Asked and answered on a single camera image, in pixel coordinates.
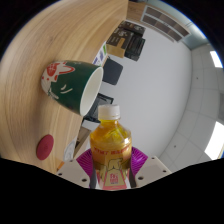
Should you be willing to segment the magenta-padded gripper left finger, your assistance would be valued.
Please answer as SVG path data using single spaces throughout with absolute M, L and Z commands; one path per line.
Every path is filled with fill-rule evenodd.
M 83 188 L 94 189 L 97 179 L 91 150 L 88 149 L 78 158 L 65 162 L 57 171 L 57 176 Z

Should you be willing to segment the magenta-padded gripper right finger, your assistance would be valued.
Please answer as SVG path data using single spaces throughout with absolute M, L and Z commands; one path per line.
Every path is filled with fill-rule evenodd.
M 129 182 L 132 188 L 140 188 L 157 181 L 171 171 L 156 157 L 148 157 L 133 147 L 130 161 Z

